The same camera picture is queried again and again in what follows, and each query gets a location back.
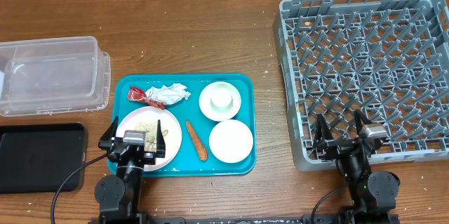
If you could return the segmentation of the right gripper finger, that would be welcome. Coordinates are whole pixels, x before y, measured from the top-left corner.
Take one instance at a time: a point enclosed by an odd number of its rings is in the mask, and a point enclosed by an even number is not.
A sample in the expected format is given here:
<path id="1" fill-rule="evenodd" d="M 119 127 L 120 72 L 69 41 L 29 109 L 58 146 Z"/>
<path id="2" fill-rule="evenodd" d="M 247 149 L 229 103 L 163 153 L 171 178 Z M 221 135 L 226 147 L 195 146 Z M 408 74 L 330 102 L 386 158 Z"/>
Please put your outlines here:
<path id="1" fill-rule="evenodd" d="M 358 136 L 360 135 L 363 125 L 372 123 L 371 120 L 369 120 L 369 118 L 367 118 L 367 116 L 365 116 L 364 113 L 362 113 L 362 111 L 360 110 L 354 111 L 354 122 L 356 125 L 356 132 Z"/>
<path id="2" fill-rule="evenodd" d="M 316 117 L 314 143 L 322 143 L 325 140 L 333 140 L 333 136 L 328 128 L 325 117 L 322 114 L 318 114 Z"/>

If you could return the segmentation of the orange carrot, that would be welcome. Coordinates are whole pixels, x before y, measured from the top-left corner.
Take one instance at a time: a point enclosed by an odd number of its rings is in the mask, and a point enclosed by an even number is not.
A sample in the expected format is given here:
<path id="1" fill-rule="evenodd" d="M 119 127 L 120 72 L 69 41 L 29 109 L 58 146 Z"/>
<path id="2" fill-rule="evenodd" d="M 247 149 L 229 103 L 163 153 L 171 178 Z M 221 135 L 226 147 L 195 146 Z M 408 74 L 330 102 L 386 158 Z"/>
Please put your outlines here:
<path id="1" fill-rule="evenodd" d="M 196 131 L 194 130 L 191 122 L 189 120 L 186 121 L 186 127 L 188 134 L 190 138 L 192 139 L 192 143 L 194 145 L 194 148 L 196 150 L 196 153 L 198 154 L 198 157 L 201 161 L 205 162 L 208 160 L 208 151 L 201 141 L 201 139 L 196 134 Z"/>

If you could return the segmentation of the white cup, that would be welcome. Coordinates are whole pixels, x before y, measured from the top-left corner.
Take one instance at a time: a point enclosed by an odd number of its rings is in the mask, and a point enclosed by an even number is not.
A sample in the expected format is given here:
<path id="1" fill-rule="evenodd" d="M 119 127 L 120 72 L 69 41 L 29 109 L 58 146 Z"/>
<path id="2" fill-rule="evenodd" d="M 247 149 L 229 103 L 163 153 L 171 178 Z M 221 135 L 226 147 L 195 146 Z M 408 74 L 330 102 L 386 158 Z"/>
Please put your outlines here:
<path id="1" fill-rule="evenodd" d="M 216 88 L 210 97 L 213 107 L 217 109 L 228 108 L 232 104 L 232 94 L 226 88 Z"/>

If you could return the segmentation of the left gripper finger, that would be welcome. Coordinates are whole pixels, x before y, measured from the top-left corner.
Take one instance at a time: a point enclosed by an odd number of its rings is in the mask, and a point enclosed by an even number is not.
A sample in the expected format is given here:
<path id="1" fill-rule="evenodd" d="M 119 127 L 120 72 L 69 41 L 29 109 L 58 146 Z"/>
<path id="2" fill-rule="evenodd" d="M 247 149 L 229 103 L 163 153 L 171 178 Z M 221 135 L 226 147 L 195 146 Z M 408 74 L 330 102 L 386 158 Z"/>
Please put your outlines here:
<path id="1" fill-rule="evenodd" d="M 161 120 L 157 121 L 157 130 L 156 130 L 156 151 L 157 152 L 165 152 L 166 144 L 163 138 L 163 133 L 161 130 Z"/>
<path id="2" fill-rule="evenodd" d="M 110 141 L 112 137 L 116 135 L 116 130 L 118 127 L 119 117 L 115 116 L 114 120 L 112 121 L 109 128 L 103 133 L 103 135 L 100 137 L 100 142 L 107 142 Z"/>

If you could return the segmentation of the large white plate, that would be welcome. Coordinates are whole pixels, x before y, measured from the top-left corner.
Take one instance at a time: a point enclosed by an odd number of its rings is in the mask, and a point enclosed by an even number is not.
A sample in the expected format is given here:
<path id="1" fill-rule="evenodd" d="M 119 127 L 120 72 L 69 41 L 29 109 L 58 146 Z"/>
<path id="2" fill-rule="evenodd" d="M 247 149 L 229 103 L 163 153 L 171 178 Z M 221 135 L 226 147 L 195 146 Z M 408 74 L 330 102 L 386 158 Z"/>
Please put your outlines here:
<path id="1" fill-rule="evenodd" d="M 182 129 L 179 121 L 168 110 L 146 106 L 136 109 L 124 117 L 119 123 L 116 135 L 123 137 L 125 131 L 134 130 L 139 124 L 152 123 L 155 129 L 157 121 L 161 121 L 161 130 L 166 144 L 166 155 L 164 158 L 157 158 L 155 165 L 145 165 L 144 171 L 156 171 L 167 165 L 175 158 L 182 143 Z"/>

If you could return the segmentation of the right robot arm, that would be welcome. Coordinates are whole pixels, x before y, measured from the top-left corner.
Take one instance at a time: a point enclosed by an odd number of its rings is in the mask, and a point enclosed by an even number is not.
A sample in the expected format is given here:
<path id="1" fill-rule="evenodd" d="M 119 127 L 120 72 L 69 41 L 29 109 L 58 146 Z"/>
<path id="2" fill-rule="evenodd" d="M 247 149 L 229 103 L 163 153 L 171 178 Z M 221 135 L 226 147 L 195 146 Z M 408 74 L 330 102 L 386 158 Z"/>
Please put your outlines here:
<path id="1" fill-rule="evenodd" d="M 321 114 L 316 117 L 313 148 L 323 151 L 325 160 L 335 162 L 345 184 L 323 196 L 312 209 L 309 220 L 311 223 L 398 223 L 398 216 L 391 215 L 390 211 L 396 208 L 400 179 L 392 172 L 373 171 L 368 161 L 387 142 L 387 131 L 359 110 L 354 112 L 354 122 L 356 137 L 336 140 L 325 117 Z M 351 206 L 340 207 L 335 215 L 316 215 L 327 198 L 345 188 L 349 190 Z"/>

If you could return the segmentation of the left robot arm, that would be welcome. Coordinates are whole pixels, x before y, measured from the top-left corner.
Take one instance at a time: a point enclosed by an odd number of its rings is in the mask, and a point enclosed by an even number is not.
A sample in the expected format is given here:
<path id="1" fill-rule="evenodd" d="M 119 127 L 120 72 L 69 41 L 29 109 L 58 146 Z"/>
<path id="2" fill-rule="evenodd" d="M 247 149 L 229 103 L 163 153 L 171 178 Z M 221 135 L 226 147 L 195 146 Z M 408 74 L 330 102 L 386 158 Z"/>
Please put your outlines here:
<path id="1" fill-rule="evenodd" d="M 100 206 L 99 223 L 153 223 L 153 218 L 139 211 L 144 167 L 165 157 L 166 144 L 161 122 L 156 124 L 156 149 L 145 150 L 145 132 L 128 130 L 116 135 L 116 117 L 99 140 L 98 147 L 107 152 L 111 163 L 117 164 L 114 175 L 105 176 L 95 186 L 95 199 Z"/>

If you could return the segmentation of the light green saucer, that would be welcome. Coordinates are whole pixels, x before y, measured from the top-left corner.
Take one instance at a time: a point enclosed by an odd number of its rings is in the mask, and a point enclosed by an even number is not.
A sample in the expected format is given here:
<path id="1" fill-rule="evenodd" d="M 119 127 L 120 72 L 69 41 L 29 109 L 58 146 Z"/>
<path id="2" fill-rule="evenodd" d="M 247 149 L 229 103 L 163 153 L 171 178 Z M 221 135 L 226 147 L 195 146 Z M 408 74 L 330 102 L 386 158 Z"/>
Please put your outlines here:
<path id="1" fill-rule="evenodd" d="M 228 108 L 217 109 L 212 106 L 210 97 L 216 88 L 226 88 L 232 94 L 232 104 Z M 224 121 L 235 117 L 241 107 L 241 95 L 238 89 L 225 81 L 216 81 L 207 85 L 199 96 L 199 107 L 204 116 L 213 121 Z"/>

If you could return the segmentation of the rice and peanut scraps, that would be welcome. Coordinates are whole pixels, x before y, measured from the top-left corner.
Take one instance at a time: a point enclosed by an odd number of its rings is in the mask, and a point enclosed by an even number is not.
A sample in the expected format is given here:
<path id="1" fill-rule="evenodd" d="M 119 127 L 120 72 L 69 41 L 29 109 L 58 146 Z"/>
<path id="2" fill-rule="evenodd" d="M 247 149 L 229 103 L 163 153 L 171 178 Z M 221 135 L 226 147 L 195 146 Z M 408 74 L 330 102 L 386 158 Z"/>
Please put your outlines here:
<path id="1" fill-rule="evenodd" d="M 145 151 L 156 152 L 157 121 L 141 121 L 135 125 L 136 131 L 145 133 Z"/>

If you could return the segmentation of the red snack wrapper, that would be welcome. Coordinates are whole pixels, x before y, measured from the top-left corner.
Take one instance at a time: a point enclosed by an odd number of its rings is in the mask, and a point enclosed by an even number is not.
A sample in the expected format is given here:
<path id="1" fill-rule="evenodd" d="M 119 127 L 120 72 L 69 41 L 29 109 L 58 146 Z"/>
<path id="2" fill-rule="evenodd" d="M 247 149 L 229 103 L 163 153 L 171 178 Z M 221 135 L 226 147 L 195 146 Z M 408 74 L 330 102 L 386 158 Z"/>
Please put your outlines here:
<path id="1" fill-rule="evenodd" d="M 134 86 L 130 87 L 130 90 L 127 95 L 127 99 L 132 102 L 145 103 L 149 106 L 159 108 L 161 110 L 165 109 L 165 106 L 163 103 L 156 101 L 156 100 L 152 100 L 151 98 L 149 98 L 147 96 L 147 94 L 143 90 L 136 88 Z"/>

